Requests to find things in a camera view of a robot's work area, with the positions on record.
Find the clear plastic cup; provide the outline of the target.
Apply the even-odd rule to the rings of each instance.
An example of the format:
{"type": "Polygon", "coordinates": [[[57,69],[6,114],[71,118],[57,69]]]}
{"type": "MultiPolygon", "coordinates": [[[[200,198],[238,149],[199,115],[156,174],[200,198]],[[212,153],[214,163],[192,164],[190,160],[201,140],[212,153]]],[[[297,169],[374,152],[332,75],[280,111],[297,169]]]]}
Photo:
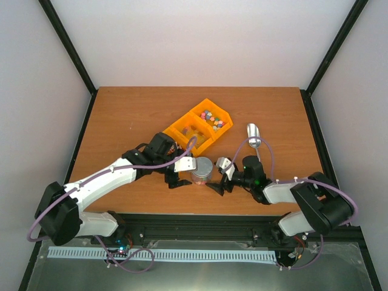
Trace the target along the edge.
{"type": "Polygon", "coordinates": [[[199,176],[195,173],[191,174],[192,183],[198,186],[203,186],[211,181],[212,174],[209,173],[208,175],[199,176]]]}

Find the round clear cup lid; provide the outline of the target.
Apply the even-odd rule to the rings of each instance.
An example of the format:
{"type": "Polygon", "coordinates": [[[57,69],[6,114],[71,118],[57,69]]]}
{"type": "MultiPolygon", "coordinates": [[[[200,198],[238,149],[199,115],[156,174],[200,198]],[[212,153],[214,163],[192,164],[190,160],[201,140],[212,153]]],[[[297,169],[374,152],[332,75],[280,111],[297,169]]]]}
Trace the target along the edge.
{"type": "Polygon", "coordinates": [[[195,178],[208,178],[213,172],[213,162],[206,157],[196,158],[196,169],[192,172],[195,178]]]}

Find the silver metal scoop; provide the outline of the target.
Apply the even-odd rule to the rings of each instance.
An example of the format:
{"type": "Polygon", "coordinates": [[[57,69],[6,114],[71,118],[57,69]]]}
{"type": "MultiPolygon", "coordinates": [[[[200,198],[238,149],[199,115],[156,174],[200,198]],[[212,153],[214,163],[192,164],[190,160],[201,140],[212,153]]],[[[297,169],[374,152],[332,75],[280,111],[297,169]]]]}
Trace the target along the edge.
{"type": "Polygon", "coordinates": [[[251,148],[255,149],[258,160],[260,161],[259,147],[261,145],[259,128],[254,123],[247,124],[247,136],[249,138],[248,143],[251,148]]]}

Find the yellow bin with popsicle candies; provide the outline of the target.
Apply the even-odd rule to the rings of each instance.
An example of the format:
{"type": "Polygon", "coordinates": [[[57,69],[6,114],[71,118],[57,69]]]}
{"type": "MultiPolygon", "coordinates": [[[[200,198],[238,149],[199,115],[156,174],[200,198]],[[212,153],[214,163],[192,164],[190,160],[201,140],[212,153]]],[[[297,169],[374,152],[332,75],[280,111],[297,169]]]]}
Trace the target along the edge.
{"type": "Polygon", "coordinates": [[[201,156],[215,141],[215,131],[198,115],[188,112],[172,125],[168,126],[163,133],[169,135],[177,144],[186,149],[189,140],[195,136],[196,143],[191,149],[195,157],[201,156]]]}

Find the yellow bin with star candies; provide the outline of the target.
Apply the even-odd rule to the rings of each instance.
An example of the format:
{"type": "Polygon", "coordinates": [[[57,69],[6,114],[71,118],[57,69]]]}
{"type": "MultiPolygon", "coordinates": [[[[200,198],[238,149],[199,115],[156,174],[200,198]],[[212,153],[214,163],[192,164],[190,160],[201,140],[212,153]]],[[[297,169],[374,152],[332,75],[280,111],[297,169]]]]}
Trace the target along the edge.
{"type": "Polygon", "coordinates": [[[231,129],[233,121],[227,111],[206,98],[189,110],[197,116],[205,127],[210,129],[212,139],[216,141],[231,129]]]}

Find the yellow bin with lollipops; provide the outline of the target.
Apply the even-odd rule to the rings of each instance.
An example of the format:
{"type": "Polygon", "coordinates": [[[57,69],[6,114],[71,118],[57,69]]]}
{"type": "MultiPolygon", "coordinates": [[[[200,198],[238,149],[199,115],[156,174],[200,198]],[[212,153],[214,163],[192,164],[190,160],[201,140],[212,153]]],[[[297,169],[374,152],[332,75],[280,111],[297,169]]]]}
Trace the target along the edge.
{"type": "Polygon", "coordinates": [[[182,148],[177,142],[175,142],[175,143],[171,146],[171,148],[170,148],[168,154],[169,154],[169,155],[172,155],[172,154],[180,155],[180,154],[182,154],[184,151],[185,151],[185,149],[182,148]]]}

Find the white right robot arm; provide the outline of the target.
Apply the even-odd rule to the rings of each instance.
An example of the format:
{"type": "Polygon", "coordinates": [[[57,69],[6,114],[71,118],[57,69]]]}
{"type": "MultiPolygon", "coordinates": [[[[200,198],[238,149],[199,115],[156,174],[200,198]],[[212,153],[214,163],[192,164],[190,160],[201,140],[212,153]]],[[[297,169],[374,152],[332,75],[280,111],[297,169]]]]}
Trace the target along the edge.
{"type": "Polygon", "coordinates": [[[298,212],[288,213],[278,221],[276,230],[281,235],[316,232],[324,236],[348,223],[356,214],[355,203],[321,172],[315,172],[307,178],[281,182],[272,181],[266,176],[257,156],[244,157],[241,171],[225,157],[218,158],[215,165],[222,173],[222,178],[220,182],[208,182],[207,186],[221,196],[240,187],[260,204],[298,205],[298,212]]]}

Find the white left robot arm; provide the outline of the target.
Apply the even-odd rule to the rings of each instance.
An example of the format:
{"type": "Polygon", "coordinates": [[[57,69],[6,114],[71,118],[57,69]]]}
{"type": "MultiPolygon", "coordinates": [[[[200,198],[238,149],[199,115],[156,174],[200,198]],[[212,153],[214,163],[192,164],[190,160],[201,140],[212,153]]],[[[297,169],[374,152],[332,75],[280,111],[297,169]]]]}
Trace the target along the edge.
{"type": "Polygon", "coordinates": [[[159,132],[149,143],[126,151],[112,164],[86,178],[65,185],[49,184],[36,209],[28,241],[49,239],[61,246],[79,236],[103,236],[113,244],[123,242],[125,225],[115,212],[92,213],[86,212],[86,208],[115,189],[153,172],[163,174],[170,189],[189,185],[191,182],[180,179],[179,173],[195,169],[196,159],[190,152],[196,141],[196,137],[190,138],[183,150],[173,138],[159,132]]]}

